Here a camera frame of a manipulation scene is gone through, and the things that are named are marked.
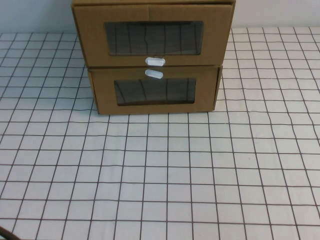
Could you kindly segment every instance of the cardboard drawer unit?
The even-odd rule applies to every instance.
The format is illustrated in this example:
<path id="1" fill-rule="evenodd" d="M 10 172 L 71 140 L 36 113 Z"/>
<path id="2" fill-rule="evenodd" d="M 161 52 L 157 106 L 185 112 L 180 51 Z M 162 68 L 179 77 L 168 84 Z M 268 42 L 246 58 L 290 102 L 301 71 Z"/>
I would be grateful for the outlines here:
<path id="1" fill-rule="evenodd" d="M 214 109 L 235 0 L 73 0 L 100 114 Z"/>

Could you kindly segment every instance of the white oval knob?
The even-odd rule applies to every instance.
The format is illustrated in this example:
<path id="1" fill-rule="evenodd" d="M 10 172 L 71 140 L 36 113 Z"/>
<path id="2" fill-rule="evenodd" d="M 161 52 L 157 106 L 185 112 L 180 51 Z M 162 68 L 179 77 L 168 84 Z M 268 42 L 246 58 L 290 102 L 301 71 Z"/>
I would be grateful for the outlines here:
<path id="1" fill-rule="evenodd" d="M 162 79 L 164 74 L 160 71 L 155 71 L 155 70 L 150 70 L 150 69 L 147 69 L 145 70 L 145 75 L 147 75 L 148 77 L 151 77 L 151 78 L 155 78 L 155 79 Z"/>
<path id="2" fill-rule="evenodd" d="M 145 63 L 148 66 L 162 67 L 163 65 L 165 65 L 166 60 L 163 58 L 157 58 L 157 57 L 147 57 L 145 59 Z"/>

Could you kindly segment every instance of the black cable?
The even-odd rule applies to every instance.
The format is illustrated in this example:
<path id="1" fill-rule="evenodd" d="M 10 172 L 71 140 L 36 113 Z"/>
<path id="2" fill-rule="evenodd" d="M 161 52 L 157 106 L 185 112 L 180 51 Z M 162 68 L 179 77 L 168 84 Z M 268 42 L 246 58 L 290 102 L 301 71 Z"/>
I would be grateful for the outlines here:
<path id="1" fill-rule="evenodd" d="M 1 226 L 0 226 L 0 236 L 4 237 L 4 239 L 6 239 L 6 240 L 21 240 L 16 235 L 14 235 L 13 233 L 11 233 L 8 230 L 4 229 Z"/>

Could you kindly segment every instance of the grid mat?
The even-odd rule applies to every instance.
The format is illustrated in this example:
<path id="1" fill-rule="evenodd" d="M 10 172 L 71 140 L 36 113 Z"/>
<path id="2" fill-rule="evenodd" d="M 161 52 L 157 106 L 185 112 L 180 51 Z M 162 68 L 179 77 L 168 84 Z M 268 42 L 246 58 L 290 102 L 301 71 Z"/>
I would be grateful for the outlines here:
<path id="1" fill-rule="evenodd" d="M 320 239 L 320 27 L 238 28 L 215 112 L 100 116 L 76 34 L 0 35 L 0 226 Z"/>

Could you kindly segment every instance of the drawer window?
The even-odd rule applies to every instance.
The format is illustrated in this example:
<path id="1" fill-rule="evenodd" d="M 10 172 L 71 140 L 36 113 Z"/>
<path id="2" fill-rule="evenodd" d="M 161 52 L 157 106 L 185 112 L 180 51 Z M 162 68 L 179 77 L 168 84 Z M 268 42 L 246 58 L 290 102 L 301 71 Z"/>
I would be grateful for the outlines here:
<path id="1" fill-rule="evenodd" d="M 193 104 L 195 78 L 115 80 L 118 106 Z"/>
<path id="2" fill-rule="evenodd" d="M 109 55 L 200 55 L 203 21 L 106 22 Z"/>

